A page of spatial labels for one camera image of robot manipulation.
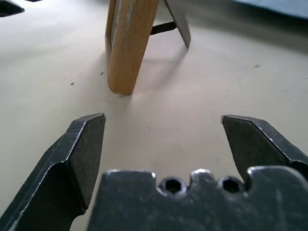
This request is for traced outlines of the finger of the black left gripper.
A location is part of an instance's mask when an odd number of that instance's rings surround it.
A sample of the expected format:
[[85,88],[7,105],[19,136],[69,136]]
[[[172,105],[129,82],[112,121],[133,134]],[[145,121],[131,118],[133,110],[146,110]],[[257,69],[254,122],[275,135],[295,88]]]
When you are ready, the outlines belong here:
[[89,208],[100,168],[105,114],[74,120],[44,153],[0,218],[3,231],[68,231]]

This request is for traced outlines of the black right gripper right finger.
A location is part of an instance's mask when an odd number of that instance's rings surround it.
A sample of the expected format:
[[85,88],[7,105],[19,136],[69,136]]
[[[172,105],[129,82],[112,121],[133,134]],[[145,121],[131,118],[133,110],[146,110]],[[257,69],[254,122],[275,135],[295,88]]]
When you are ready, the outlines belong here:
[[267,121],[223,115],[221,124],[242,179],[248,178],[250,167],[257,166],[286,166],[308,178],[308,157]]

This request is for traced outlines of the black pointed right gripper left finger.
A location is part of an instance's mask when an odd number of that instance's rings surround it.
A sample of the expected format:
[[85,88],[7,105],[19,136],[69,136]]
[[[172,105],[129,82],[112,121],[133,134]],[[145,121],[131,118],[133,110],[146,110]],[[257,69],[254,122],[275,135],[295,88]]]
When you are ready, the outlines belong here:
[[11,0],[0,0],[0,17],[7,17],[19,13],[23,13],[23,7]]

